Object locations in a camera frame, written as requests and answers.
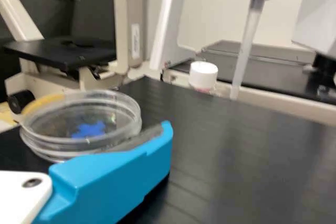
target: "blue sample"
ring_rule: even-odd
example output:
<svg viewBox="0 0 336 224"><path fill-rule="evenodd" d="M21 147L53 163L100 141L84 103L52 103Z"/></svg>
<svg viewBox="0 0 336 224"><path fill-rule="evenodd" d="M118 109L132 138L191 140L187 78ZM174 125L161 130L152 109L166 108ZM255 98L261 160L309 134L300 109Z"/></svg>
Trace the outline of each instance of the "blue sample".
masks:
<svg viewBox="0 0 336 224"><path fill-rule="evenodd" d="M83 123L78 126L79 132L71 135L71 138L84 138L88 136L99 136L105 134L105 124L102 121L98 121L96 124Z"/></svg>
<svg viewBox="0 0 336 224"><path fill-rule="evenodd" d="M138 206L171 164L173 129L129 151L75 157L49 168L53 192L33 223L116 223Z"/></svg>

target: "black tabletop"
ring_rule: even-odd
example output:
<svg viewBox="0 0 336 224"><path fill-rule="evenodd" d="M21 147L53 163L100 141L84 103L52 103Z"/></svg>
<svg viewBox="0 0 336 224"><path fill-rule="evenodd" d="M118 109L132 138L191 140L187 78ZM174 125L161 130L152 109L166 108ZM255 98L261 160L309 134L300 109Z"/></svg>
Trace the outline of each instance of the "black tabletop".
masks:
<svg viewBox="0 0 336 224"><path fill-rule="evenodd" d="M232 83L237 57L201 53L201 58L218 66L218 80ZM189 73L191 61L184 62L172 69ZM332 81L325 81L318 73L307 73L303 66L279 62L249 59L242 86L275 93L288 94L309 100L336 105L336 98L319 95L320 85L335 89Z"/></svg>
<svg viewBox="0 0 336 224"><path fill-rule="evenodd" d="M336 128L143 78L143 127L170 120L170 176L123 223L336 223ZM0 169L46 171L0 134Z"/></svg>

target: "white wall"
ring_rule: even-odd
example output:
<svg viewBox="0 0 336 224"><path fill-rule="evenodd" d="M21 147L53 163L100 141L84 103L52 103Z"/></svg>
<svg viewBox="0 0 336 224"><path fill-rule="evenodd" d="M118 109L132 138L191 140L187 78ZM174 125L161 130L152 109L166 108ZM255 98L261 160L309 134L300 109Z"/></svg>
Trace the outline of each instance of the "white wall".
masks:
<svg viewBox="0 0 336 224"><path fill-rule="evenodd" d="M301 0L270 0L266 3L254 42L298 48L291 43ZM218 40L241 41L249 0L185 0L178 42L195 48ZM149 0L148 47L151 48L160 0Z"/></svg>

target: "petri dish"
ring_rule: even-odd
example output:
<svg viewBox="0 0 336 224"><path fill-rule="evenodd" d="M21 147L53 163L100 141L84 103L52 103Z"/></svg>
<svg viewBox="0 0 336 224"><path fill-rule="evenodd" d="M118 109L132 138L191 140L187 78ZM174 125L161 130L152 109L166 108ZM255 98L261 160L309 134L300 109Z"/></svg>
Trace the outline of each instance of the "petri dish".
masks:
<svg viewBox="0 0 336 224"><path fill-rule="evenodd" d="M36 155L57 163L107 152L137 135L141 126L140 107L131 97L108 90L78 91L25 115L20 136Z"/></svg>

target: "white pipette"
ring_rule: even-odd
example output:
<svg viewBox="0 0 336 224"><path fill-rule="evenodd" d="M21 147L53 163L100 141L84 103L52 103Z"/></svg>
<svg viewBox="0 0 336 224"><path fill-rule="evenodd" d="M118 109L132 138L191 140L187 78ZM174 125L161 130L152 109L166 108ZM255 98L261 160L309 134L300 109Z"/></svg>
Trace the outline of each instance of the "white pipette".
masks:
<svg viewBox="0 0 336 224"><path fill-rule="evenodd" d="M243 41L241 42L235 74L232 81L230 99L237 100L239 88L245 74L253 38L256 33L265 0L251 0L247 15Z"/></svg>

